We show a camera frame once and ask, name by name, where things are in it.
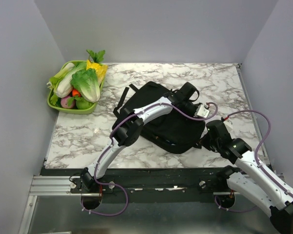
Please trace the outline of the black student backpack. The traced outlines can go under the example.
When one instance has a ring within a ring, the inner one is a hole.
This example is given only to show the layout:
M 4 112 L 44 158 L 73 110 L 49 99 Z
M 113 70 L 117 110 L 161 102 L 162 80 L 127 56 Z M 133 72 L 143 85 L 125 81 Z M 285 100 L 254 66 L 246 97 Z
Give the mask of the black student backpack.
M 133 109 L 147 106 L 165 94 L 172 94 L 176 97 L 179 101 L 177 108 L 182 111 L 182 102 L 189 100 L 193 103 L 194 100 L 191 100 L 190 97 L 194 93 L 199 93 L 199 91 L 189 82 L 174 91 L 153 81 L 149 81 L 141 88 L 130 84 L 124 89 L 119 104 L 113 110 L 117 120 L 112 128 L 125 119 L 125 114 L 130 115 Z M 145 124 L 140 136 L 169 153 L 182 154 L 192 147 L 201 149 L 199 140 L 204 128 L 204 121 L 191 120 L 173 109 L 169 114 Z

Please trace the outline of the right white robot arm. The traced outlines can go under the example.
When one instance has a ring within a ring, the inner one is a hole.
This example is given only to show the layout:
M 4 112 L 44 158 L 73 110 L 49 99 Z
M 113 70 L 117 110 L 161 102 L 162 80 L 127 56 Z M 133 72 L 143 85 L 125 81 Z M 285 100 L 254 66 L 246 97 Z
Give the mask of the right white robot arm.
M 293 234 L 293 188 L 259 160 L 244 140 L 232 138 L 223 121 L 213 120 L 207 123 L 200 143 L 235 165 L 220 171 L 215 178 L 217 189 L 238 192 L 260 208 L 279 233 Z

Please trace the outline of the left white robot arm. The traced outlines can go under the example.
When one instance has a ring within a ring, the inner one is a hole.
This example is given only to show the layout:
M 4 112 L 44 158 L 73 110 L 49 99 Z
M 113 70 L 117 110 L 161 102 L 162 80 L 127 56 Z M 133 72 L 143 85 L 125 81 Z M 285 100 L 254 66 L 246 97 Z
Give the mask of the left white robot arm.
M 197 146 L 205 128 L 203 118 L 197 115 L 199 104 L 191 99 L 198 92 L 191 83 L 186 82 L 175 91 L 153 81 L 140 89 L 133 84 L 129 87 L 135 93 L 125 101 L 129 90 L 125 88 L 114 109 L 117 120 L 112 126 L 109 144 L 98 161 L 80 173 L 82 187 L 89 193 L 98 189 L 97 179 L 104 176 L 116 155 L 139 137 L 169 153 L 182 154 Z

